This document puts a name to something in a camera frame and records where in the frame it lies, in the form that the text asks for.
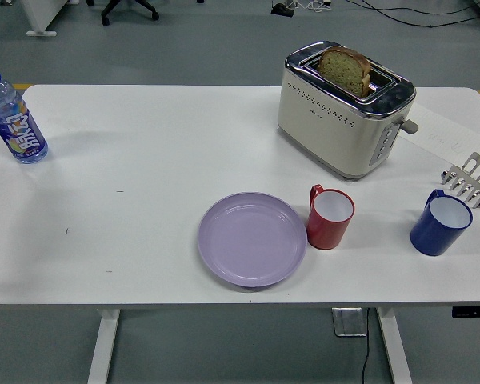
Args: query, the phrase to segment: paper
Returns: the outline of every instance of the paper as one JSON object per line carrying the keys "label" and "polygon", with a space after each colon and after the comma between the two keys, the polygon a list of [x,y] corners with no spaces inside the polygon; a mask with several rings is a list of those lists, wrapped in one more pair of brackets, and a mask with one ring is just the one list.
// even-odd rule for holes
{"label": "paper", "polygon": [[473,152],[480,154],[480,134],[465,126],[416,103],[407,118],[418,124],[418,132],[400,137],[451,164],[462,166]]}

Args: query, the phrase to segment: purple plate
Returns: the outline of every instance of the purple plate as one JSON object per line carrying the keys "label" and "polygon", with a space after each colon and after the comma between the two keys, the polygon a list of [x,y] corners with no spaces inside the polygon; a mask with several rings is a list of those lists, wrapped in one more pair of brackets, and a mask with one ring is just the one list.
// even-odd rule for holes
{"label": "purple plate", "polygon": [[217,276],[260,287],[280,282],[298,268],[307,236],[304,223],[283,200],[249,192],[228,196],[205,213],[198,245]]}

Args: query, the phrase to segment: toast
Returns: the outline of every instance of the toast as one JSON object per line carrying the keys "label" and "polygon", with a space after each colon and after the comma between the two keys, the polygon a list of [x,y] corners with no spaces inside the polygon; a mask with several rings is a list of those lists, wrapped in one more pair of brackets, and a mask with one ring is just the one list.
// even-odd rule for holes
{"label": "toast", "polygon": [[370,71],[371,64],[362,54],[342,46],[325,50],[318,64],[322,77],[359,98],[370,92]]}

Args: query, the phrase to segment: cream toaster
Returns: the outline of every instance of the cream toaster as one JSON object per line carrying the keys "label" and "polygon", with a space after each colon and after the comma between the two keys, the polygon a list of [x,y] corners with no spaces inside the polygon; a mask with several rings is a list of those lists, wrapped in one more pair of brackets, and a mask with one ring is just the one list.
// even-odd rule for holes
{"label": "cream toaster", "polygon": [[316,42],[286,58],[278,125],[329,168],[345,178],[360,178],[389,156],[400,130],[418,130],[406,120],[416,89],[366,58],[370,92],[355,96],[318,73],[322,52],[332,46],[340,44]]}

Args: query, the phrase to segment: water bottle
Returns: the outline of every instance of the water bottle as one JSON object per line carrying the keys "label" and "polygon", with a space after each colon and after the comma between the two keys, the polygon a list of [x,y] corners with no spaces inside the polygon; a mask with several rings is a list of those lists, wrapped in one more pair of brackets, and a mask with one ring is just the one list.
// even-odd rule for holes
{"label": "water bottle", "polygon": [[22,96],[1,75],[0,137],[12,155],[24,164],[38,162],[48,152],[48,144]]}

